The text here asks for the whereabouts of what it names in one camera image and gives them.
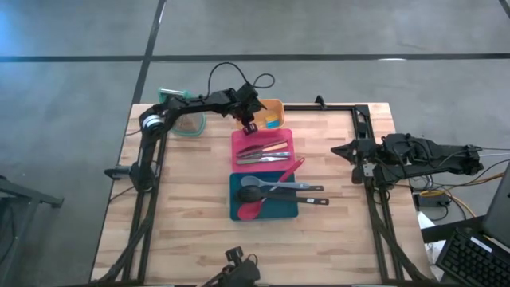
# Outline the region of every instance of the wooden table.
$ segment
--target wooden table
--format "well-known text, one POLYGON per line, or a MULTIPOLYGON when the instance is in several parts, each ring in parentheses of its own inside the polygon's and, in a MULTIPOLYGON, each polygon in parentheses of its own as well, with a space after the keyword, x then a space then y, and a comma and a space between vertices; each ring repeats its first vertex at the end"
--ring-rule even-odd
MULTIPOLYGON (((127 133, 150 105, 136 104, 127 133)), ((390 106, 369 104, 375 137, 394 132, 390 106)), ((288 112, 285 127, 294 135, 296 156, 306 161, 296 179, 324 185, 329 206, 301 204, 299 217, 267 222, 233 222, 229 217, 231 119, 207 114, 198 138, 169 134, 146 284, 198 284, 226 264, 225 251, 241 246, 256 254, 260 283, 348 284, 380 281, 363 185, 351 183, 352 167, 330 152, 354 137, 349 112, 288 112)), ((136 161, 140 134, 124 141, 120 164, 136 161)), ((112 196, 131 186, 116 182, 112 196)), ((135 192, 109 205, 92 279, 101 277, 126 246, 135 192)), ((391 191, 390 208, 398 243, 427 276, 429 263, 409 190, 391 191)), ((389 251, 388 268, 392 277, 389 251)), ((138 268, 138 260, 133 268, 138 268)))

